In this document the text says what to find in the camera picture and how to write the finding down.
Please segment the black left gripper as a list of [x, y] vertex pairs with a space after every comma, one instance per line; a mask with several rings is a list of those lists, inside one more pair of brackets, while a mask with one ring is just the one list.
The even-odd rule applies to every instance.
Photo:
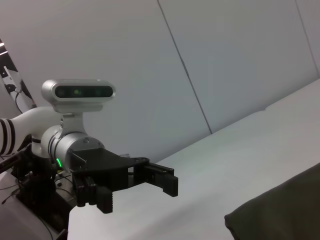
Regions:
[[177, 197], [179, 178], [174, 175], [175, 170], [149, 162], [146, 157], [119, 156], [104, 148], [72, 152], [70, 171], [75, 177], [76, 205], [96, 205], [102, 213], [112, 213], [112, 191], [124, 190], [131, 185], [129, 168], [133, 168], [135, 185], [148, 183], [171, 197]]

